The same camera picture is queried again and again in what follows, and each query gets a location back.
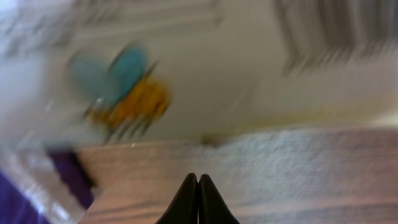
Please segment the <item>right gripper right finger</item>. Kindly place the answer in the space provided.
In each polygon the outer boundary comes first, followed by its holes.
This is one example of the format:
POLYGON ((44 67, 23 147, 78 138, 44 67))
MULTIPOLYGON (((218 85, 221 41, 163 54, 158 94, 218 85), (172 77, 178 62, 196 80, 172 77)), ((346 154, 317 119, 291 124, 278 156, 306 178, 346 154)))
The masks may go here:
POLYGON ((198 183, 199 224, 239 224, 208 174, 198 183))

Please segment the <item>red purple tissue pack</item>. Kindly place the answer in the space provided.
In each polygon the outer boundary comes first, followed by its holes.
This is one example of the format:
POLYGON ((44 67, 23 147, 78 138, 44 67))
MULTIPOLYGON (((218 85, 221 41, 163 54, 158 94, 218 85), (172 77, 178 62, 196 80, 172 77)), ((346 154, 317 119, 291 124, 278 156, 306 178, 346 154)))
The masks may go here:
POLYGON ((95 185, 71 151, 1 151, 1 224, 78 223, 95 185))

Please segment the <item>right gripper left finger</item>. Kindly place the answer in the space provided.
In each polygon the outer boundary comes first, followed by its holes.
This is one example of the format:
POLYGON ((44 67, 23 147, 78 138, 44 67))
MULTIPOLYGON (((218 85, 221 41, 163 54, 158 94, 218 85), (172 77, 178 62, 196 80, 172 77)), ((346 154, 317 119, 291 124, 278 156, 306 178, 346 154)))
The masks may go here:
POLYGON ((197 224, 197 177, 189 173, 156 224, 197 224))

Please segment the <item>orange cream snack bag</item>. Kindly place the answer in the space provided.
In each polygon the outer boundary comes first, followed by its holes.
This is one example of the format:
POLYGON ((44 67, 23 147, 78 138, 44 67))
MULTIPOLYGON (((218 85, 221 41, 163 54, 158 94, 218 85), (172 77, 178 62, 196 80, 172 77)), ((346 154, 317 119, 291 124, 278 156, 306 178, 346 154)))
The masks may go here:
POLYGON ((172 94, 148 139, 397 124, 396 1, 2 1, 1 143, 100 141, 132 45, 172 94))

